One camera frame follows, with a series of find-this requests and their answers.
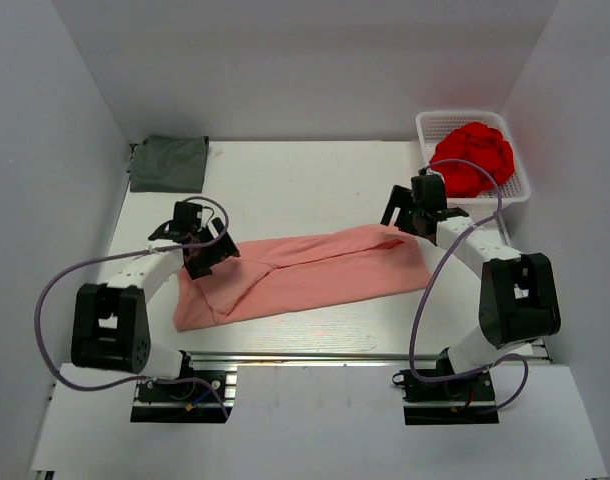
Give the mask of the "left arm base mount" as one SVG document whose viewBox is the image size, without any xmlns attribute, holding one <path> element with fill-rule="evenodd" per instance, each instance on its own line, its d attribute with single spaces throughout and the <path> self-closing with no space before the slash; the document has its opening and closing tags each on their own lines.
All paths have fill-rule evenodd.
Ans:
<svg viewBox="0 0 610 480">
<path fill-rule="evenodd" d="M 131 408 L 131 423 L 152 424 L 225 424 L 226 416 L 212 392 L 215 390 L 227 414 L 236 393 L 235 370 L 195 370 L 194 376 L 209 383 L 161 385 L 152 381 L 136 386 Z"/>
</svg>

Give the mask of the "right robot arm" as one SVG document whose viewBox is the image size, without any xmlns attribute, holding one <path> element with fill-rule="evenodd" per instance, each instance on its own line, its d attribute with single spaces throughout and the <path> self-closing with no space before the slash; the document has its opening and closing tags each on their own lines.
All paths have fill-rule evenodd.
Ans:
<svg viewBox="0 0 610 480">
<path fill-rule="evenodd" d="M 392 188 L 381 218 L 385 226 L 431 241 L 444 255 L 431 274 L 412 323 L 409 352 L 416 359 L 416 340 L 432 288 L 451 257 L 480 280 L 478 324 L 461 341 L 446 348 L 431 375 L 409 369 L 424 384 L 437 384 L 446 397 L 469 391 L 473 377 L 516 358 L 516 349 L 557 334 L 561 315 L 551 261 L 542 253 L 526 254 L 487 241 L 482 222 L 447 204 L 443 179 L 423 173 L 410 187 Z"/>
</svg>

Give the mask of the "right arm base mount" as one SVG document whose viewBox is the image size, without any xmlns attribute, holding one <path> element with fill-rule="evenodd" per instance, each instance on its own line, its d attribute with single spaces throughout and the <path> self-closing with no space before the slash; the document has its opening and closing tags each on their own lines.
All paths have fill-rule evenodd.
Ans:
<svg viewBox="0 0 610 480">
<path fill-rule="evenodd" d="M 449 382 L 427 383 L 400 370 L 392 383 L 402 391 L 406 426 L 491 425 L 499 423 L 489 373 Z"/>
</svg>

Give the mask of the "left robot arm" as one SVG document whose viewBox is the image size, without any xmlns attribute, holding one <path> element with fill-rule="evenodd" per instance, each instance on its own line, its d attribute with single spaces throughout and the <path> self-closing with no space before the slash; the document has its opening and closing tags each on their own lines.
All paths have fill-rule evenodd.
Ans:
<svg viewBox="0 0 610 480">
<path fill-rule="evenodd" d="M 195 280 L 239 250 L 228 233 L 222 206 L 202 196 L 174 204 L 172 218 L 147 239 L 146 249 L 101 284 L 77 292 L 71 360 L 84 368 L 119 371 L 155 380 L 173 398 L 184 399 L 196 387 L 186 355 L 152 342 L 148 303 L 170 277 L 185 273 Z"/>
</svg>

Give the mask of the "pink t shirt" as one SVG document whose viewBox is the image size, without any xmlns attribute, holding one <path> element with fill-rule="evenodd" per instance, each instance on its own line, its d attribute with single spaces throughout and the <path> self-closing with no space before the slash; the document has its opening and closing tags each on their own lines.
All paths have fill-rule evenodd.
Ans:
<svg viewBox="0 0 610 480">
<path fill-rule="evenodd" d="M 430 279 L 416 238 L 393 226 L 248 241 L 238 249 L 202 278 L 178 273 L 177 331 L 414 292 Z"/>
</svg>

